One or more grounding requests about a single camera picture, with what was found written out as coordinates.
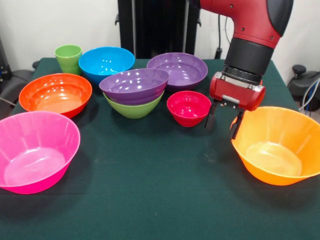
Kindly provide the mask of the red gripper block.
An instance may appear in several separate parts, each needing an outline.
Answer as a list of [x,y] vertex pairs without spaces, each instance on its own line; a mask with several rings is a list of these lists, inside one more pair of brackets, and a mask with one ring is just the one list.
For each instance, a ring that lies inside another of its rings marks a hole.
[[[211,80],[209,94],[213,98],[204,127],[210,130],[214,124],[215,111],[218,102],[230,102],[232,106],[238,106],[247,111],[254,111],[262,103],[266,88],[261,85],[240,81],[222,72],[216,72]],[[235,121],[231,124],[229,138],[235,140],[244,117],[244,110],[238,112]]]

